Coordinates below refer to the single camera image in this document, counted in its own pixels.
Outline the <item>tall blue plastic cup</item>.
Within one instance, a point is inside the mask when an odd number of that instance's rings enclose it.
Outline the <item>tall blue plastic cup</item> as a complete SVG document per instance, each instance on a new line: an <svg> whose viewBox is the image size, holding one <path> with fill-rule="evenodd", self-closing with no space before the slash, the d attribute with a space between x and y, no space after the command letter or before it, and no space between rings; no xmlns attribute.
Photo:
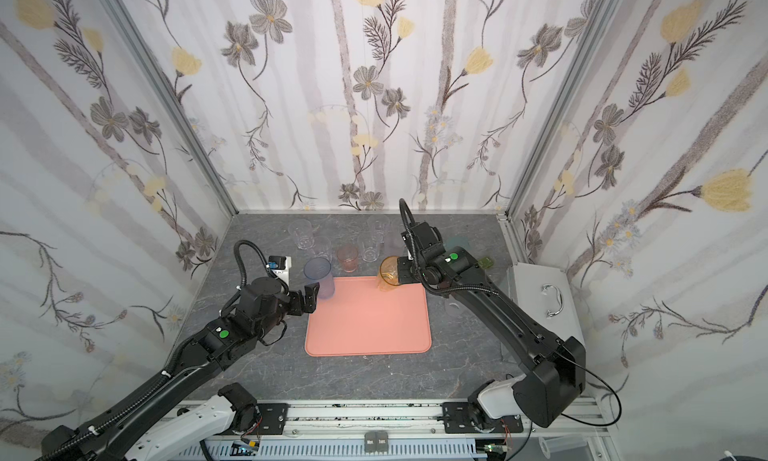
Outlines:
<svg viewBox="0 0 768 461"><path fill-rule="evenodd" d="M332 264L325 257L313 257L303 268L305 277L319 284L318 298L330 299L335 294Z"/></svg>

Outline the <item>tall yellow plastic cup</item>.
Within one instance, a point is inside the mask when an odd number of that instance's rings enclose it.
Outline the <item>tall yellow plastic cup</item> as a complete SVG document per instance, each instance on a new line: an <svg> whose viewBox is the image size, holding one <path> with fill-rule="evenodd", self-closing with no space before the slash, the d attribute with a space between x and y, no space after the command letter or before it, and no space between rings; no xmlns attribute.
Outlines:
<svg viewBox="0 0 768 461"><path fill-rule="evenodd" d="M380 291L392 291L401 285L398 261L398 256L389 256L379 265L377 287Z"/></svg>

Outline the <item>pink plastic tray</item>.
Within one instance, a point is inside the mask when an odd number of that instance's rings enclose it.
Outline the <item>pink plastic tray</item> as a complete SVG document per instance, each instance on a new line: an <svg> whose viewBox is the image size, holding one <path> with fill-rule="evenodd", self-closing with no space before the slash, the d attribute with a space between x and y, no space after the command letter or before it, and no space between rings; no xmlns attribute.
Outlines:
<svg viewBox="0 0 768 461"><path fill-rule="evenodd" d="M432 346L425 289L382 290L375 276L338 277L335 292L309 315L305 351L312 357L420 354Z"/></svg>

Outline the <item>tall teal plastic cup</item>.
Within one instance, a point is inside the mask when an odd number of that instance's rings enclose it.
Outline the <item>tall teal plastic cup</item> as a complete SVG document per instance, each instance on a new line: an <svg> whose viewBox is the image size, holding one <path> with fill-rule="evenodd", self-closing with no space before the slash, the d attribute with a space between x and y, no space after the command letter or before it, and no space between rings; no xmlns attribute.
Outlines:
<svg viewBox="0 0 768 461"><path fill-rule="evenodd" d="M463 235L456 235L448 238L445 243L445 248L447 251L455 251L457 249L463 249L464 251L470 252L472 250L470 239L467 236Z"/></svg>

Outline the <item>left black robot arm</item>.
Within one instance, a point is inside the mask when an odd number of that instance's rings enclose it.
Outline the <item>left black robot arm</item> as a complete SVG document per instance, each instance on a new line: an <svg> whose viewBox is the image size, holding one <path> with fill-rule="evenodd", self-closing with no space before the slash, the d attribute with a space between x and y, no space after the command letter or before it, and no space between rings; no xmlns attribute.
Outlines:
<svg viewBox="0 0 768 461"><path fill-rule="evenodd" d="M315 282L290 291L279 278L261 277L239 288L220 315L175 348L166 365L102 414L75 429L59 426L45 436L42 460L124 460L129 450L172 408L227 370L285 318L317 307Z"/></svg>

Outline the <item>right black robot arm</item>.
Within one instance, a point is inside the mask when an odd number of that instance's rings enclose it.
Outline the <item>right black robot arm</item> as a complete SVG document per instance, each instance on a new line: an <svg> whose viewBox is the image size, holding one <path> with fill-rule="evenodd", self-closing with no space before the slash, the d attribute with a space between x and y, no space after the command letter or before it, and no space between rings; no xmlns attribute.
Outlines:
<svg viewBox="0 0 768 461"><path fill-rule="evenodd" d="M618 392L586 367L586 349L574 337L566 340L535 321L490 280L480 262L462 248L445 248L439 231L426 222L406 217L402 237L411 257L412 271L426 291L452 297L469 309L502 342L523 371L511 385L514 402L540 427L550 426L564 414L586 387L588 375L599 380L615 398L623 415Z"/></svg>

